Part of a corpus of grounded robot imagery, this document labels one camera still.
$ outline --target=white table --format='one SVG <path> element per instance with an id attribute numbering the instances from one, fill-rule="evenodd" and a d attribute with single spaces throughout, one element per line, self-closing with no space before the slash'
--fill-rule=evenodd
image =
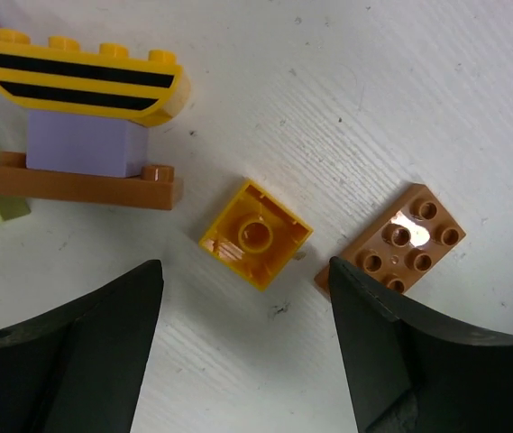
<path id="1" fill-rule="evenodd" d="M 0 23 L 172 50 L 194 85 L 151 133 L 187 184 L 176 210 L 30 200 L 0 226 L 0 327 L 162 259 L 134 432 L 354 431 L 311 281 L 411 181 L 468 236 L 408 296 L 513 333 L 513 2 L 0 0 Z M 25 119 L 0 97 L 2 148 L 24 150 Z M 196 244 L 244 176 L 316 230 L 264 293 Z"/>

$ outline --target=yellow stud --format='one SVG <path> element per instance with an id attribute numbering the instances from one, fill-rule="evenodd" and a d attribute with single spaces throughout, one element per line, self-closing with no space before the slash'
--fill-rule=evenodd
<path id="1" fill-rule="evenodd" d="M 71 38 L 67 38 L 65 36 L 50 36 L 50 38 L 48 38 L 48 46 L 50 48 L 55 48 L 64 51 L 80 50 L 78 41 L 75 41 Z"/>
<path id="2" fill-rule="evenodd" d="M 119 43 L 105 42 L 100 43 L 100 54 L 117 58 L 126 58 L 129 55 L 129 51 Z"/>
<path id="3" fill-rule="evenodd" d="M 161 61 L 162 63 L 167 63 L 169 65 L 176 64 L 176 54 L 171 51 L 164 50 L 150 50 L 148 52 L 148 60 L 149 61 Z"/>
<path id="4" fill-rule="evenodd" d="M 0 29 L 0 41 L 30 44 L 30 36 L 14 29 Z"/>

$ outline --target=purple brick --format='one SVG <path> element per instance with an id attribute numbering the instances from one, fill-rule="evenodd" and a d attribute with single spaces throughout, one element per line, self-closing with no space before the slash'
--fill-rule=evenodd
<path id="1" fill-rule="evenodd" d="M 146 164 L 148 128 L 122 119 L 29 110 L 27 167 L 127 178 Z"/>

